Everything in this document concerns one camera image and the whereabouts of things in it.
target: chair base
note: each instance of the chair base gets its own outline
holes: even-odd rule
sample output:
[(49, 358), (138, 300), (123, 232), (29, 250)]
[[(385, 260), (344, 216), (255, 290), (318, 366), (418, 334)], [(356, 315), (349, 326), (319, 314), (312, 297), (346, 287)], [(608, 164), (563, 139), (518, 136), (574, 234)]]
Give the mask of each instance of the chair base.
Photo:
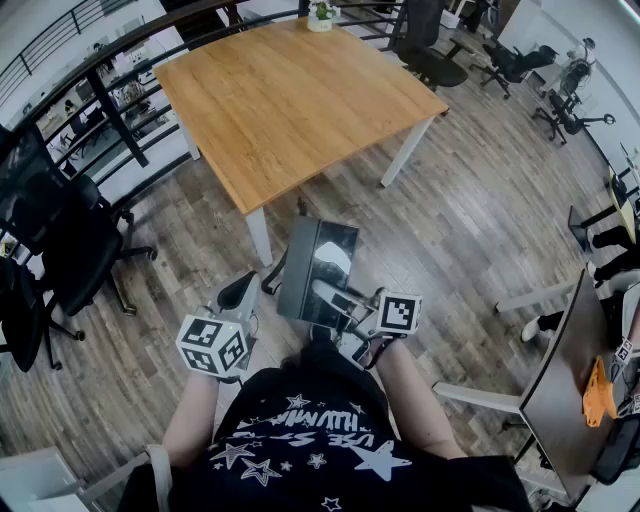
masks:
[(511, 93), (509, 92), (509, 82), (500, 75), (500, 72), (498, 70), (493, 69), (489, 66), (479, 66), (478, 64), (471, 64), (469, 66), (469, 69), (479, 69), (483, 73), (489, 75), (489, 78), (480, 83), (480, 87), (485, 87), (489, 82), (495, 80), (504, 91), (504, 99), (508, 100), (509, 98), (511, 98)]
[(542, 119), (547, 123), (549, 123), (549, 126), (551, 126), (551, 131), (552, 131), (551, 136), (549, 137), (550, 141), (555, 140), (556, 135), (559, 135), (560, 138), (562, 139), (562, 145), (564, 146), (567, 143), (567, 139), (564, 136), (564, 133), (562, 132), (562, 128), (560, 128), (560, 118), (554, 118), (545, 109), (543, 109), (542, 107), (538, 107), (536, 108), (536, 111), (531, 116), (531, 119)]

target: strap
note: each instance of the strap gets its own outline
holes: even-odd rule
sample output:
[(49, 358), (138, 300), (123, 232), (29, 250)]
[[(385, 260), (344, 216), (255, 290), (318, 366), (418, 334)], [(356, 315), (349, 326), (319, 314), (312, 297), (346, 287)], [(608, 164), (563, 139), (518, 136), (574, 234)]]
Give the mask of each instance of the strap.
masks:
[(169, 454), (164, 446), (158, 444), (148, 445), (147, 453), (149, 454), (151, 466), (153, 467), (153, 478), (156, 483), (158, 510), (159, 512), (170, 512), (169, 491), (173, 486), (173, 479), (171, 477)]

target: chair armrest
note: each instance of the chair armrest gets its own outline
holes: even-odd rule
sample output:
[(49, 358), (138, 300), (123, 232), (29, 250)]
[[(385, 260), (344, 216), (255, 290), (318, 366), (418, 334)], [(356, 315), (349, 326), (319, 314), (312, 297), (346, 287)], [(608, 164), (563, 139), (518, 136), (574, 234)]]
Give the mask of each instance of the chair armrest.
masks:
[(452, 39), (449, 39), (449, 41), (453, 43), (453, 48), (451, 48), (451, 50), (449, 50), (449, 53), (445, 55), (445, 59), (448, 59), (448, 60), (453, 59), (456, 55), (458, 55), (460, 50), (464, 50), (470, 55), (474, 55), (476, 53), (475, 51), (473, 51), (472, 48), (469, 48), (466, 44), (461, 43), (457, 39), (452, 38)]

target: orange object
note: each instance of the orange object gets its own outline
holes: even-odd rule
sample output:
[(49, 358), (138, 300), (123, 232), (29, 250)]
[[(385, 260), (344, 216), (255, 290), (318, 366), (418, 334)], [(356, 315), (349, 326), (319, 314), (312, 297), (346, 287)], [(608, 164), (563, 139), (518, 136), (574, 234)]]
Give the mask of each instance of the orange object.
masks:
[(607, 380), (604, 361), (600, 356), (593, 365), (587, 389), (582, 396), (582, 409), (587, 417), (587, 425), (592, 428), (600, 426), (605, 411), (614, 420), (618, 417), (618, 408), (613, 400), (613, 383)]

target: white sneaker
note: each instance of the white sneaker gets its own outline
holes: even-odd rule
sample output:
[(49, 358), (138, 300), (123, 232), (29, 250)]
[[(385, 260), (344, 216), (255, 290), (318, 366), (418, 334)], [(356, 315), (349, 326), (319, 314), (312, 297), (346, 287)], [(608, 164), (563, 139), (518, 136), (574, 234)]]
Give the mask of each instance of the white sneaker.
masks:
[(538, 325), (538, 320), (540, 317), (537, 316), (531, 322), (524, 326), (522, 329), (522, 333), (520, 334), (520, 339), (523, 343), (531, 341), (536, 335), (540, 332), (540, 326)]
[(596, 267), (592, 261), (587, 261), (587, 272), (589, 272), (592, 279), (595, 279), (596, 270), (598, 270), (598, 267)]

